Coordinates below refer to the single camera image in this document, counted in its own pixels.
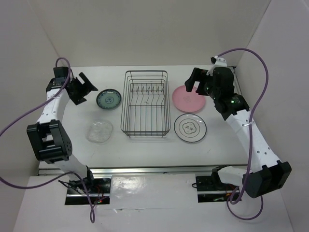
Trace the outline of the blue floral green plate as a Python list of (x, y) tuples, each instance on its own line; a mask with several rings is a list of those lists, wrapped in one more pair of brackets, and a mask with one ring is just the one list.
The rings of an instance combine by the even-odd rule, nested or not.
[(122, 96), (119, 91), (115, 89), (105, 89), (101, 91), (96, 97), (96, 104), (102, 109), (111, 110), (121, 103)]

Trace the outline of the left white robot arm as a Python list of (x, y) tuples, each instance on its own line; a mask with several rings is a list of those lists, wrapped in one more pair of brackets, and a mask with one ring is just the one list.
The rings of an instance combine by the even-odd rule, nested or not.
[(27, 135), (38, 161), (54, 164), (69, 173), (69, 186), (85, 193), (93, 191), (95, 180), (91, 170), (73, 155), (72, 142), (66, 133), (62, 119), (69, 101), (79, 105), (85, 96), (97, 88), (81, 72), (81, 80), (70, 78), (67, 67), (55, 67), (54, 78), (46, 88), (47, 105), (35, 124), (27, 127)]

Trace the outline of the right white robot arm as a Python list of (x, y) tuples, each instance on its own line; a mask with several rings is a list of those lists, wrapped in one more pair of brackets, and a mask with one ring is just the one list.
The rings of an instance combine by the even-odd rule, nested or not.
[(234, 74), (229, 68), (217, 67), (209, 74), (208, 70), (194, 68), (185, 81), (186, 91), (209, 96), (215, 109), (233, 129), (248, 155), (249, 171), (237, 177), (242, 188), (251, 198), (257, 198), (281, 189), (292, 171), (289, 162), (282, 162), (271, 150), (259, 128), (253, 121), (252, 109), (244, 97), (234, 89)]

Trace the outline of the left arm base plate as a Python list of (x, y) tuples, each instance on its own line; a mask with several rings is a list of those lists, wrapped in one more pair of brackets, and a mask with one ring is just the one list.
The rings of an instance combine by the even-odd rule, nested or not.
[[(77, 187), (72, 181), (64, 182), (59, 181), (62, 185), (67, 187), (65, 205), (87, 205), (88, 199), (82, 185)], [(95, 178), (93, 186), (88, 187), (88, 194), (92, 204), (105, 205), (110, 204), (110, 192), (111, 192), (110, 177), (107, 178)]]

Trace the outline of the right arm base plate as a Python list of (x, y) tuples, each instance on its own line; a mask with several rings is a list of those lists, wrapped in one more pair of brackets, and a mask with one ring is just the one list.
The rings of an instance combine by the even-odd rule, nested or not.
[(196, 176), (192, 187), (197, 190), (198, 203), (226, 202), (236, 186), (231, 184), (215, 185), (211, 176)]

